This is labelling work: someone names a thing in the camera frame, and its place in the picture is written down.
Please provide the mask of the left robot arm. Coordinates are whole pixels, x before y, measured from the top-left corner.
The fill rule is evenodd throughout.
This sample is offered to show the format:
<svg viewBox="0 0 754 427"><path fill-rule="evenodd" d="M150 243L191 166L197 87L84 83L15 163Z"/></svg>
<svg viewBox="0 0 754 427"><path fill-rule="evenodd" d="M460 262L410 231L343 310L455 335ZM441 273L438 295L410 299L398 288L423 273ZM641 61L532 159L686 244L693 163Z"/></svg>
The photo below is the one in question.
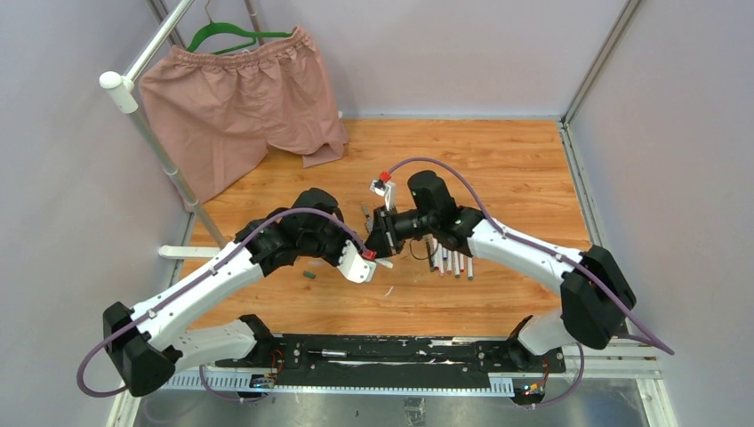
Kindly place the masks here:
<svg viewBox="0 0 754 427"><path fill-rule="evenodd" d="M123 391L149 395L180 371L215 360L265 366L273 346L249 317L193 333L187 328L236 291L300 257L320 258L354 283L370 281L376 269L374 251L345 224L336 200L321 189L308 189L295 206L249 222L178 284L133 307L115 302L103 311L98 347L120 375Z"/></svg>

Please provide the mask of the white acrylic marker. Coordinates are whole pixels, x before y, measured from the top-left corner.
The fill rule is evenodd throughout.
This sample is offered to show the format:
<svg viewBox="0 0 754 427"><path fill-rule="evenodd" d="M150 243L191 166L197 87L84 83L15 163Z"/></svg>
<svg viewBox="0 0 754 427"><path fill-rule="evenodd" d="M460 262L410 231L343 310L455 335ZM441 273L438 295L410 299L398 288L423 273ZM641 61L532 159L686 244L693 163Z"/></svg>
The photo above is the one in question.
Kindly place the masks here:
<svg viewBox="0 0 754 427"><path fill-rule="evenodd" d="M443 248L442 248L442 246L439 246L437 248L437 266L438 266L438 270L437 270L438 274L440 276L444 276L445 275L445 263L444 263L444 259L443 259Z"/></svg>

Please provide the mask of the clear green gel pen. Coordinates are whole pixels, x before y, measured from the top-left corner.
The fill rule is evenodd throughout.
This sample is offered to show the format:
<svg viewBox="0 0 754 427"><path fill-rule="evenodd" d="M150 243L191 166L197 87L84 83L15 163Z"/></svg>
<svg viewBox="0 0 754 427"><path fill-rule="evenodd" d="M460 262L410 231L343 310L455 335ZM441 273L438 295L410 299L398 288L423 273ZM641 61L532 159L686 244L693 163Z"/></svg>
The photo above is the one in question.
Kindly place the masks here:
<svg viewBox="0 0 754 427"><path fill-rule="evenodd" d="M427 260L429 265L429 271L434 272L435 271L435 263L434 263L434 244L432 242L432 237L430 235L426 235L424 237L424 243L426 246L427 251Z"/></svg>

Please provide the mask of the green capped white marker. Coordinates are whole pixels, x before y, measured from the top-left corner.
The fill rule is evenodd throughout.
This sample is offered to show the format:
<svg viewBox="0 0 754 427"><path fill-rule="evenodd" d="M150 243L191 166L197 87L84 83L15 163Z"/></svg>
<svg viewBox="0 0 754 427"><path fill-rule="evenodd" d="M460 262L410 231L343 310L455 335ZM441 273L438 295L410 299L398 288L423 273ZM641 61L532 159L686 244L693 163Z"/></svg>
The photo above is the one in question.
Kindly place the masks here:
<svg viewBox="0 0 754 427"><path fill-rule="evenodd" d="M453 251L453 274L456 278L459 278L461 276L461 263L460 263L460 256L457 252Z"/></svg>

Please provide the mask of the yellow capped white marker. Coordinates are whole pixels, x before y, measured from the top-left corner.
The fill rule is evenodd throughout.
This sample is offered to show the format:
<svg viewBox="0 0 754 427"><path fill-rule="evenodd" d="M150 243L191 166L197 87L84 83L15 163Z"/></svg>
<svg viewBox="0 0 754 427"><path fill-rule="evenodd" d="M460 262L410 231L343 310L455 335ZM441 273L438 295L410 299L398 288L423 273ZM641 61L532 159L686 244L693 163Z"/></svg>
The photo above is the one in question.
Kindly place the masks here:
<svg viewBox="0 0 754 427"><path fill-rule="evenodd" d="M375 259L374 261L388 269L394 268L394 264L389 259Z"/></svg>

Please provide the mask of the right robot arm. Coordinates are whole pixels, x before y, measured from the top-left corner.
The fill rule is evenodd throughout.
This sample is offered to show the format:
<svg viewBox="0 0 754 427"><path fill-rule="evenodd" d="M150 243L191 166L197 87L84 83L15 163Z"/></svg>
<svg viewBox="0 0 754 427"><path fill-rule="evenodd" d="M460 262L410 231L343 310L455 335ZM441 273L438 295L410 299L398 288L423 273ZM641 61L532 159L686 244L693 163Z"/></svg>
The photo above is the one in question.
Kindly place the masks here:
<svg viewBox="0 0 754 427"><path fill-rule="evenodd" d="M398 254L408 241L430 236L447 252L497 262L537 280L559 297L559 309L524 318L502 345L502 356L519 371L532 370L545 353L564 345L579 343L603 350L636 304L605 248L558 247L509 228L480 209L457 205L445 181L430 170L409 179L415 207L408 211L395 208L395 185L386 174L370 189L385 200L373 212L373 228L366 240L377 257Z"/></svg>

